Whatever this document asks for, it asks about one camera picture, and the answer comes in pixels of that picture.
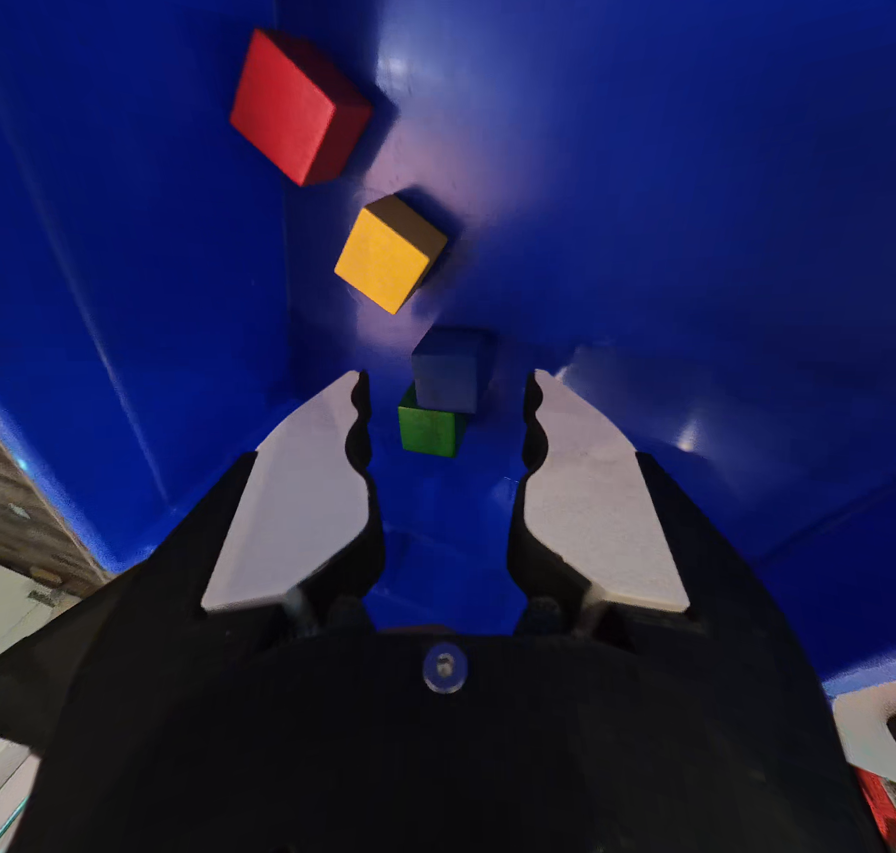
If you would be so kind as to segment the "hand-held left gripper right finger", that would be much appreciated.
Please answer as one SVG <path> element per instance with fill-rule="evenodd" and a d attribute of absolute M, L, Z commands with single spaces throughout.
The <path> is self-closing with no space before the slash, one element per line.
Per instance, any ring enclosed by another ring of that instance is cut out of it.
<path fill-rule="evenodd" d="M 507 567 L 528 599 L 563 620 L 611 605 L 683 614 L 690 606 L 634 445 L 546 370 L 529 376 L 526 433 Z"/>

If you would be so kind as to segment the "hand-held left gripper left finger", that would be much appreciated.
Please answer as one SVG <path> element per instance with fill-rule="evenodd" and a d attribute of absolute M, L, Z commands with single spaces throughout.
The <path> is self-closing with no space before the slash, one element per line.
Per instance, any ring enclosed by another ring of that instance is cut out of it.
<path fill-rule="evenodd" d="M 370 383 L 350 370 L 282 420 L 252 468 L 202 598 L 207 613 L 270 605 L 327 615 L 385 568 Z"/>

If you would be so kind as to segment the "green wooden cube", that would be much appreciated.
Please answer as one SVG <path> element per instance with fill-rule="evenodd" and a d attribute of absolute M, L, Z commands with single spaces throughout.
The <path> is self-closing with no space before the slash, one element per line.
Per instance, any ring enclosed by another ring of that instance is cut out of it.
<path fill-rule="evenodd" d="M 466 416 L 423 408 L 414 384 L 403 394 L 397 413 L 404 450 L 445 458 L 457 456 L 466 430 Z"/>

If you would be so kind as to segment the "blue wooden cube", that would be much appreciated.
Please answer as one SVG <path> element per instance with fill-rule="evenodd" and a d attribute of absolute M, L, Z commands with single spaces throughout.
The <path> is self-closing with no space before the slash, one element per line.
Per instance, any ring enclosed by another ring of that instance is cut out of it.
<path fill-rule="evenodd" d="M 487 331 L 436 325 L 411 353 L 417 405 L 475 415 L 487 389 L 496 339 Z"/>

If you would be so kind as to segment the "yellow wooden cube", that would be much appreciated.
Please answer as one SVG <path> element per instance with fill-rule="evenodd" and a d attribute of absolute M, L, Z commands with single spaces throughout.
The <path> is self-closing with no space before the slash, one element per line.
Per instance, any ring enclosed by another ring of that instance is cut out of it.
<path fill-rule="evenodd" d="M 397 315 L 447 246 L 448 237 L 397 195 L 364 206 L 334 273 Z"/>

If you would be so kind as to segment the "blue plastic bin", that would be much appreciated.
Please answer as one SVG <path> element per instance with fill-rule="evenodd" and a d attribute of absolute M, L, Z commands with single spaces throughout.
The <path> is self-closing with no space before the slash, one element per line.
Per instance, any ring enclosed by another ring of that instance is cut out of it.
<path fill-rule="evenodd" d="M 894 0 L 1 0 L 2 443 L 107 570 L 370 377 L 377 623 L 507 633 L 523 389 L 678 481 L 829 694 L 894 680 Z M 299 187 L 230 123 L 252 32 L 373 115 Z M 448 237 L 397 315 L 334 273 L 397 195 Z M 454 458 L 411 353 L 495 359 Z"/>

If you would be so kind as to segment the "red wooden cube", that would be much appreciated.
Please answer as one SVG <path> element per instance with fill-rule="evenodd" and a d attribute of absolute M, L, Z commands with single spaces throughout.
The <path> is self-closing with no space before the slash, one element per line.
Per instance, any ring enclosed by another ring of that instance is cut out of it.
<path fill-rule="evenodd" d="M 299 187 L 342 175 L 373 107 L 306 39 L 255 29 L 230 123 Z"/>

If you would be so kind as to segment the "white rounded object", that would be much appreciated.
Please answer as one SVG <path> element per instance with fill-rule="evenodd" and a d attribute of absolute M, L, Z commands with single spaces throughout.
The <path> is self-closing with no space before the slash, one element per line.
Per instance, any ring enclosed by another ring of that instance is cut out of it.
<path fill-rule="evenodd" d="M 895 682 L 839 695 L 833 715 L 847 761 L 895 781 Z"/>

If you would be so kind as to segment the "red textured object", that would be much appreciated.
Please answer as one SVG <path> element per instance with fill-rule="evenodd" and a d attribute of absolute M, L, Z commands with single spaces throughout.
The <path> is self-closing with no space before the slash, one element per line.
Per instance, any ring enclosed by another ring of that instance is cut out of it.
<path fill-rule="evenodd" d="M 895 782 L 875 773 L 853 768 L 857 781 L 883 842 L 890 852 L 895 851 Z"/>

